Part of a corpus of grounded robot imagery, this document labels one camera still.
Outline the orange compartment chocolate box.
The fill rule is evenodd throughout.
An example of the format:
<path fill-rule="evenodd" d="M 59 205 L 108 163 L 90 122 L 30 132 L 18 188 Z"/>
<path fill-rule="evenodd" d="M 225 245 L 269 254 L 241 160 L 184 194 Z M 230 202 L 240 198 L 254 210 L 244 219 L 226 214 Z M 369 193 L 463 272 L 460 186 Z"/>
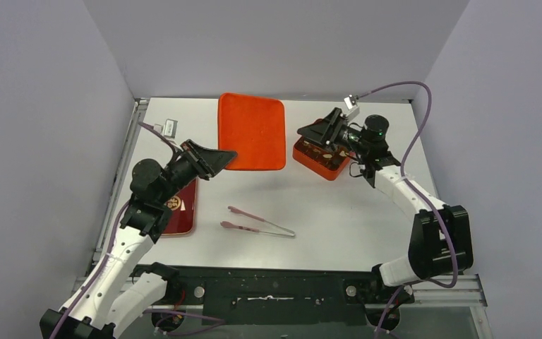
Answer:
<path fill-rule="evenodd" d="M 316 173 L 323 179 L 334 181 L 342 173 L 351 159 L 345 148 L 328 152 L 300 137 L 292 149 L 295 161 Z"/>

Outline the orange box lid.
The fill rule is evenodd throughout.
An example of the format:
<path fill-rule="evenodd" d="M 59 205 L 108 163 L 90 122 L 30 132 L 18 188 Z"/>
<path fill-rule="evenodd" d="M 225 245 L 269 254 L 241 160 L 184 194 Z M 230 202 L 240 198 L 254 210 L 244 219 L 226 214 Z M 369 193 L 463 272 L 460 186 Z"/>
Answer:
<path fill-rule="evenodd" d="M 237 156 L 234 171 L 275 171 L 286 165 L 285 108 L 280 100 L 224 93 L 217 104 L 218 148 Z"/>

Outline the pink silicone tongs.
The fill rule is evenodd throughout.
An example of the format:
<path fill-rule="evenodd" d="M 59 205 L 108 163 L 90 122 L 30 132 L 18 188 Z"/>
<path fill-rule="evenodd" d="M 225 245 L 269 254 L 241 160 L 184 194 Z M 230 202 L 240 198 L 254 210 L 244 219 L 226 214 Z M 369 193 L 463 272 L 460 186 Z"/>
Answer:
<path fill-rule="evenodd" d="M 236 219 L 223 220 L 219 223 L 226 230 L 240 230 L 254 234 L 290 239 L 296 237 L 295 231 L 270 222 L 263 217 L 248 213 L 234 206 L 228 206 L 227 209 L 231 214 L 236 215 Z"/>

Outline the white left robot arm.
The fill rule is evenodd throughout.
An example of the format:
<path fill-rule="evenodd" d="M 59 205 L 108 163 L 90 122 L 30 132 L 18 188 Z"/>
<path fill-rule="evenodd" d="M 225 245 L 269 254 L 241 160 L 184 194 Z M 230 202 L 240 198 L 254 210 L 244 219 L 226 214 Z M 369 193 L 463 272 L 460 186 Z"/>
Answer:
<path fill-rule="evenodd" d="M 177 272 L 161 263 L 147 268 L 129 290 L 122 287 L 167 227 L 172 216 L 167 201 L 195 179 L 215 177 L 237 155 L 187 140 L 166 166 L 150 158 L 137 162 L 131 171 L 131 197 L 116 217 L 107 248 L 73 296 L 60 309 L 45 311 L 42 337 L 118 338 L 155 302 L 177 300 Z"/>

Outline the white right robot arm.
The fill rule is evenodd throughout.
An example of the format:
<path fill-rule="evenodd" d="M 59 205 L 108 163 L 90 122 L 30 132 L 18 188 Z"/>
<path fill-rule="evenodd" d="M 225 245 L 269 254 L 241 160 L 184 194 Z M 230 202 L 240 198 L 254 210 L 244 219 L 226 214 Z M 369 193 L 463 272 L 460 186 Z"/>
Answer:
<path fill-rule="evenodd" d="M 361 177 L 412 222 L 407 252 L 374 268 L 379 276 L 369 281 L 368 291 L 379 302 L 391 298 L 397 286 L 444 274 L 456 277 L 474 263 L 467 210 L 431 196 L 404 171 L 387 144 L 389 127 L 389 121 L 378 114 L 366 117 L 359 126 L 334 108 L 325 118 L 297 131 L 305 141 L 324 150 L 342 148 L 352 154 L 363 167 Z"/>

